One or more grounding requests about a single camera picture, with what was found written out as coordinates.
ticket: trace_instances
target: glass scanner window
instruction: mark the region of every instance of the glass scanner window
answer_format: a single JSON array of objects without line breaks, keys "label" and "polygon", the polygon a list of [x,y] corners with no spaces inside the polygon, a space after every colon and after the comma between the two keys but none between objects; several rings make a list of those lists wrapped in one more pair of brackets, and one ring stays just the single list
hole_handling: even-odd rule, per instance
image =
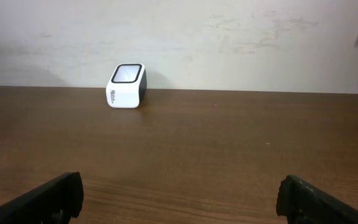
[{"label": "glass scanner window", "polygon": [[139,73],[140,65],[121,65],[114,76],[113,82],[133,82]]}]

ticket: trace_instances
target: white wall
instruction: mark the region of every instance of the white wall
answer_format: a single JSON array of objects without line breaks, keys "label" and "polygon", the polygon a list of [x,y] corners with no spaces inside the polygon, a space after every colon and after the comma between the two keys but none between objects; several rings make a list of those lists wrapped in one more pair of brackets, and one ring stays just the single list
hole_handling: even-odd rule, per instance
[{"label": "white wall", "polygon": [[0,0],[0,85],[358,93],[358,0]]}]

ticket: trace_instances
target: brown wooden surface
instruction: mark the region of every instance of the brown wooden surface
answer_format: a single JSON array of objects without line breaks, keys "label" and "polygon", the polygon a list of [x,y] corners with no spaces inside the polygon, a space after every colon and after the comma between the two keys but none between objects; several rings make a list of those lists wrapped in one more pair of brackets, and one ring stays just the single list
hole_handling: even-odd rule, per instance
[{"label": "brown wooden surface", "polygon": [[0,205],[80,171],[73,223],[286,223],[287,174],[358,209],[358,95],[146,95],[115,110],[104,89],[0,87]]}]

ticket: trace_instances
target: small white electronic device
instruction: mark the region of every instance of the small white electronic device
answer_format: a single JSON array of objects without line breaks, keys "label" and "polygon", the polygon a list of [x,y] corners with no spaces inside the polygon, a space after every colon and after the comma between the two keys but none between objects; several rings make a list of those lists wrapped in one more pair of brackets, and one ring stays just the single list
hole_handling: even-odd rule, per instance
[{"label": "small white electronic device", "polygon": [[136,108],[146,93],[146,69],[141,63],[118,65],[106,87],[107,103],[113,108]]}]

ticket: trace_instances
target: black device side panel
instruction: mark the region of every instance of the black device side panel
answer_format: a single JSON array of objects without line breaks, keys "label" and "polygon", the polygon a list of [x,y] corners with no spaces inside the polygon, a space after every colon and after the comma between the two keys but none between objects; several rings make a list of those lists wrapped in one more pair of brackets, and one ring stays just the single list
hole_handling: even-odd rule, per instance
[{"label": "black device side panel", "polygon": [[142,76],[139,85],[139,102],[143,100],[144,95],[146,94],[146,89],[147,89],[147,78],[146,78],[146,70],[144,70],[144,74]]}]

